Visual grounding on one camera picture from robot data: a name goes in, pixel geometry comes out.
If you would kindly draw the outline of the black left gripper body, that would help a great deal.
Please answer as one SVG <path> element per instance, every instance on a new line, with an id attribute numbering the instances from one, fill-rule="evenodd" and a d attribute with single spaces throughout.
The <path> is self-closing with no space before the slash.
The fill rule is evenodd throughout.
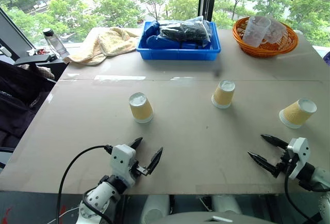
<path id="1" fill-rule="evenodd" d="M 139 161 L 135 158 L 130 162 L 130 175 L 136 180 L 141 175 L 147 176 L 149 174 L 150 166 L 140 166 Z"/>

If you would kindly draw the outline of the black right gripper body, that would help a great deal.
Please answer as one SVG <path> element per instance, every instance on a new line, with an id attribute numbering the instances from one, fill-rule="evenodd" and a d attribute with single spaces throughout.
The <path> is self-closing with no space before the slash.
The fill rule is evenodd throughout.
<path id="1" fill-rule="evenodd" d="M 288 172 L 289 175 L 291 175 L 294 168 L 296 167 L 296 163 L 297 163 L 297 154 L 296 153 L 290 154 L 288 150 L 285 150 L 282 153 L 279 162 L 276 164 L 275 170 L 272 173 L 272 175 L 275 178 L 277 178 L 281 172 L 283 172 L 284 174 Z"/>

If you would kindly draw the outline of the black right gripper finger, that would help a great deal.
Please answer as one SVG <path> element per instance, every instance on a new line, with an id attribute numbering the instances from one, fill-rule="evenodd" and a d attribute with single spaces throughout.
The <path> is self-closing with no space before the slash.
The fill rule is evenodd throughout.
<path id="1" fill-rule="evenodd" d="M 270 143 L 273 146 L 279 147 L 283 150 L 287 149 L 288 143 L 286 143 L 285 141 L 274 137 L 272 135 L 268 135 L 268 134 L 261 134 L 260 135 L 266 142 Z"/>
<path id="2" fill-rule="evenodd" d="M 267 170 L 272 175 L 276 175 L 276 167 L 268 163 L 268 161 L 265 158 L 250 151 L 248 151 L 247 153 L 260 167 Z"/>

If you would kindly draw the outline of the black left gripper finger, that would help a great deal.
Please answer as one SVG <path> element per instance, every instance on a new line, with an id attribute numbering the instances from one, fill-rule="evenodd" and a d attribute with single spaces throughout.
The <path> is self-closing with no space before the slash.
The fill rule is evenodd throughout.
<path id="1" fill-rule="evenodd" d="M 138 146 L 140 145 L 141 141 L 143 140 L 142 137 L 136 138 L 129 146 L 136 150 L 138 148 Z"/>
<path id="2" fill-rule="evenodd" d="M 163 152 L 163 147 L 161 147 L 152 157 L 150 164 L 147 166 L 147 175 L 152 174 L 152 172 L 154 171 L 154 169 L 157 167 L 161 155 Z"/>

